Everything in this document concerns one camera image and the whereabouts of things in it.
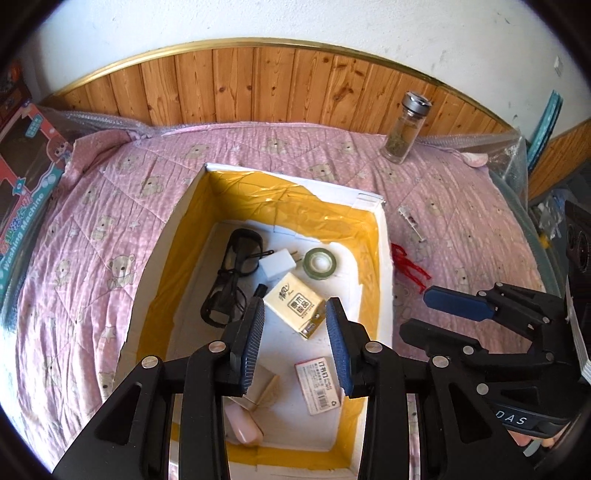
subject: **eyeglasses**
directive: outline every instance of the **eyeglasses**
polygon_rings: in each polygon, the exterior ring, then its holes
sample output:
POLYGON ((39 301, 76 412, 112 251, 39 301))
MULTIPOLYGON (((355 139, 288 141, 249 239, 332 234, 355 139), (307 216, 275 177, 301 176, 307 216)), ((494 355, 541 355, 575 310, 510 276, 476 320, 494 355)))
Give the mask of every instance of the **eyeglasses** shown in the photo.
POLYGON ((259 259, 272 253, 273 250, 263 251, 258 233, 247 228, 232 232, 216 281, 201 306, 201 318, 205 323, 224 328, 242 318, 246 295, 238 287, 238 280, 252 275, 259 266, 259 259))

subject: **pink quilt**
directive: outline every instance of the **pink quilt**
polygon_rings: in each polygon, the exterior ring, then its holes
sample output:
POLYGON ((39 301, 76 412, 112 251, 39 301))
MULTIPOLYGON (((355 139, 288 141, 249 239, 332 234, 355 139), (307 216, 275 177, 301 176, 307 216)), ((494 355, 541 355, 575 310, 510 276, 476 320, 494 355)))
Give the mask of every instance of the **pink quilt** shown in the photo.
MULTIPOLYGON (((433 283, 474 293, 507 281, 541 289, 534 258, 486 168, 417 145, 401 166, 380 135, 304 124, 203 125, 157 138, 103 131, 76 141, 19 301, 16 396, 23 434, 52 469, 113 389, 135 292, 174 205, 206 162, 253 167, 377 192, 392 242, 433 283), (428 241, 398 214, 405 205, 428 241)), ((492 351, 524 340, 493 324, 437 313, 397 274, 396 320, 478 338, 492 351)), ((424 358, 395 335, 396 350, 424 358)))

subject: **white wall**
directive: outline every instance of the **white wall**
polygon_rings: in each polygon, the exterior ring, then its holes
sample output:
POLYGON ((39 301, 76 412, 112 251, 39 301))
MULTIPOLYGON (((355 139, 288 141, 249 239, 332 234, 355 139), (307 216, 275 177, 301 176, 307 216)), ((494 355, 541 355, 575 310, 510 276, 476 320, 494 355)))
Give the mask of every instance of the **white wall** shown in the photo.
POLYGON ((576 64, 520 0, 69 0, 22 59, 39 99, 131 55, 232 37, 318 41, 398 61, 471 96, 528 137, 552 89, 564 97, 555 134, 591 116, 591 92, 576 64))

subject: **gold trim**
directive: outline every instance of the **gold trim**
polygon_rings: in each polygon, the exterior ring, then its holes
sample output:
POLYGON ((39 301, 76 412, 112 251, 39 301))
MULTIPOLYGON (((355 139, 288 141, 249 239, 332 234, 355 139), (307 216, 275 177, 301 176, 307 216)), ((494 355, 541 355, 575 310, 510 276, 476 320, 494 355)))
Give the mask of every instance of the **gold trim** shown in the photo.
POLYGON ((415 70, 411 67, 398 63, 396 61, 386 59, 384 57, 380 57, 379 55, 374 55, 372 53, 367 53, 360 50, 355 50, 353 48, 341 47, 337 45, 330 45, 328 43, 320 43, 315 41, 307 41, 307 40, 293 40, 290 38, 264 38, 264 37, 242 37, 242 38, 223 38, 218 40, 199 40, 199 41, 192 41, 188 43, 181 43, 178 45, 172 45, 169 47, 157 48, 156 50, 150 50, 144 53, 140 53, 139 55, 134 55, 132 57, 128 57, 127 59, 118 60, 116 62, 111 63, 105 67, 102 67, 98 70, 95 70, 88 75, 85 75, 74 82, 69 83, 65 87, 59 89, 58 91, 54 92, 52 95, 48 96, 43 100, 43 103, 47 103, 47 101, 51 97, 59 97, 70 93, 72 90, 75 90, 87 83, 96 80, 97 78, 103 77, 110 73, 116 72, 117 70, 122 70, 126 67, 131 67, 132 65, 137 65, 138 63, 143 63, 148 60, 155 60, 161 59, 163 57, 170 57, 172 55, 178 55, 181 53, 188 53, 190 51, 196 50, 209 50, 213 48, 235 48, 235 47, 292 47, 292 48, 305 48, 307 50, 318 50, 318 51, 325 51, 328 53, 334 53, 337 55, 345 55, 348 57, 352 57, 358 60, 368 61, 370 63, 375 63, 377 65, 381 65, 390 69, 398 70, 399 72, 403 72, 409 75, 412 75, 416 78, 424 80, 425 82, 429 82, 436 87, 443 87, 451 94, 457 96, 461 100, 464 100, 466 103, 478 108, 482 112, 486 113, 488 116, 493 118, 495 121, 499 122, 503 126, 507 128, 511 128, 511 126, 505 122, 501 117, 497 114, 493 113, 487 107, 481 105, 473 98, 465 95, 464 93, 460 92, 459 90, 455 89, 443 83, 441 80, 437 80, 434 77, 431 77, 423 72, 415 70))

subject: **barcode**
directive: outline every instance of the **barcode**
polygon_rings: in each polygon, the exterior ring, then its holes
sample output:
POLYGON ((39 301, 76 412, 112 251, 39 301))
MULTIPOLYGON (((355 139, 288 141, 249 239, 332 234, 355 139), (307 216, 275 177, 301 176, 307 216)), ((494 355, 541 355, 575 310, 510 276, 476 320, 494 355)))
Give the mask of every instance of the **barcode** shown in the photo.
POLYGON ((321 410, 328 408, 329 402, 326 400, 326 392, 324 390, 316 390, 316 397, 318 397, 318 403, 320 404, 321 410))

